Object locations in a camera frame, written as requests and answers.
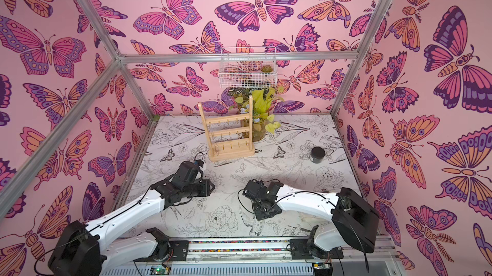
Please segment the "wooden jewelry display stand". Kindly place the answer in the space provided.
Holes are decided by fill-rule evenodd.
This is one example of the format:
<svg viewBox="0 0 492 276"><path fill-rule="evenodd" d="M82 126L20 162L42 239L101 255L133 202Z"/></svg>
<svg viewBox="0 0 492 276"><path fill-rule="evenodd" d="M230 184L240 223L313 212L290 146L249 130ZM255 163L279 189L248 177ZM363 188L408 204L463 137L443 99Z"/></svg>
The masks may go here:
<svg viewBox="0 0 492 276"><path fill-rule="evenodd" d="M209 159L212 162L235 160L255 154L253 114L234 113L236 103L226 91L216 100L200 102L196 109L201 116Z"/></svg>

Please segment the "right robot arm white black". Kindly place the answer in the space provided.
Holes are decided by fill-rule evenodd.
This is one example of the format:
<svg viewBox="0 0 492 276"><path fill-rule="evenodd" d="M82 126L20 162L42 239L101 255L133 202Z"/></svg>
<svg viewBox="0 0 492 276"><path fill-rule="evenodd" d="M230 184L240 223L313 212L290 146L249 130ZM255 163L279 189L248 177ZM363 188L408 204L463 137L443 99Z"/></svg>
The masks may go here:
<svg viewBox="0 0 492 276"><path fill-rule="evenodd" d="M258 220L273 218L284 211L296 211L321 218L327 223L310 231L299 250L313 258L327 259L338 247L348 245L363 255L375 250L379 213L361 195L343 187L339 192L318 193L299 190L277 181L250 180L242 195L252 203Z"/></svg>

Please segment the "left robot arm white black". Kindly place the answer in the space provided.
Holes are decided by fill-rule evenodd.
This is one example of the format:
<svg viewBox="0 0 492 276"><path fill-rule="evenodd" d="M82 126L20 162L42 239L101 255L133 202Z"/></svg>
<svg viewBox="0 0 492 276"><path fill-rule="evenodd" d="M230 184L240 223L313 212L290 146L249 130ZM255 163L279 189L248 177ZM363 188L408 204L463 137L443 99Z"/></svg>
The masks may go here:
<svg viewBox="0 0 492 276"><path fill-rule="evenodd" d="M134 238L122 235L170 207L208 197L214 184L204 178L202 160L185 161L175 174L152 184L129 204L85 224L70 223L48 261L53 275L101 275L136 259L168 260L173 255L170 238L156 227Z"/></svg>

